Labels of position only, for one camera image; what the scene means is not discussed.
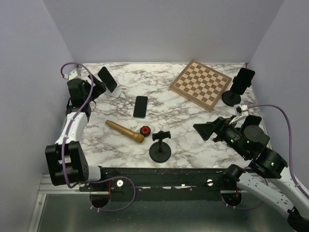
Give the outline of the teal smartphone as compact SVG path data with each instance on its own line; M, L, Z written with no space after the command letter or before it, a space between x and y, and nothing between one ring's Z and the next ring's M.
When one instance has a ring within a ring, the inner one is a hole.
M146 96L137 96L135 100L134 118L145 118L147 110L148 97Z

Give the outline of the black round-base phone stand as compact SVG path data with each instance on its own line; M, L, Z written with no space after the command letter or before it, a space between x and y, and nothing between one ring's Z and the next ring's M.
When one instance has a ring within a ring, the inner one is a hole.
M149 150L150 158L157 163L166 162L171 156L170 146L163 142L163 139L171 138L170 131L159 131L152 134L152 140L158 140L153 143Z

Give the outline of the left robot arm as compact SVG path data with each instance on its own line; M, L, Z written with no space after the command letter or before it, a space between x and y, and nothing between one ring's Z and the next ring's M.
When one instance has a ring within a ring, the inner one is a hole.
M66 122L55 144L45 148L48 170L53 185L90 182L97 191L104 190L106 177L99 166L90 166L80 140L91 115L90 102L106 91L106 86L93 78L94 86L80 77L67 82L70 98L66 106Z

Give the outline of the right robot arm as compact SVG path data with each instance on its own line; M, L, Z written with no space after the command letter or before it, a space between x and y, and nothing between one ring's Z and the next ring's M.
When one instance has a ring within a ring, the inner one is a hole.
M283 215L297 232L309 230L309 202L300 185L293 183L287 162L279 153L267 147L270 137L259 127L260 117L219 117L213 122L194 124L194 129L206 141L213 133L216 142L225 142L244 160L250 161L249 168L261 178L267 179L278 190L258 181L250 173L231 164L224 172L222 184L227 189L236 186L272 206Z

